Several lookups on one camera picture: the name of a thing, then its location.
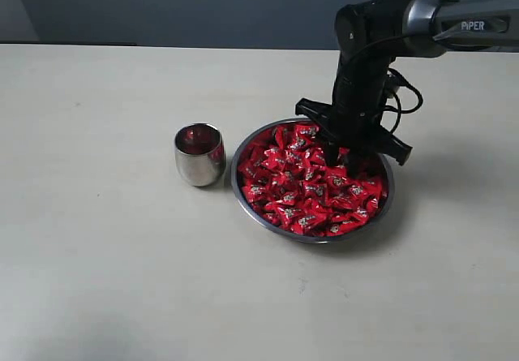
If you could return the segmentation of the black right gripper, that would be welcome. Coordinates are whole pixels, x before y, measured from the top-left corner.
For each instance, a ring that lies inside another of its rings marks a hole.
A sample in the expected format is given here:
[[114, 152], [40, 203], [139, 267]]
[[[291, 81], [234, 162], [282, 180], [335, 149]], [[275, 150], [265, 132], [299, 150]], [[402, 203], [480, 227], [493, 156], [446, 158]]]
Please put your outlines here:
[[340, 148], [349, 149], [345, 167], [351, 178], [362, 172], [367, 155], [384, 154], [404, 165], [411, 153], [411, 146], [381, 125], [387, 102], [384, 86], [394, 61], [388, 55], [340, 54], [332, 102], [303, 98], [295, 106], [296, 115], [319, 126], [327, 166], [336, 166], [340, 161]]

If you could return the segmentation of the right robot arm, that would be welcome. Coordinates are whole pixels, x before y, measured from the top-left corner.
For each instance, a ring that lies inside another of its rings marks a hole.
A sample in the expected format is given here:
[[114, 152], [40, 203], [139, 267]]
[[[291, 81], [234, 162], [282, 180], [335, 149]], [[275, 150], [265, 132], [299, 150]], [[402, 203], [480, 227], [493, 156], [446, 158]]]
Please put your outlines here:
[[438, 58], [448, 51], [518, 46], [518, 0], [371, 0], [342, 7], [334, 29], [340, 47], [329, 104], [301, 99], [297, 115], [320, 128], [327, 165], [349, 150], [353, 172], [374, 153], [404, 165], [411, 146], [384, 128], [397, 88], [410, 83], [391, 64], [399, 57]]

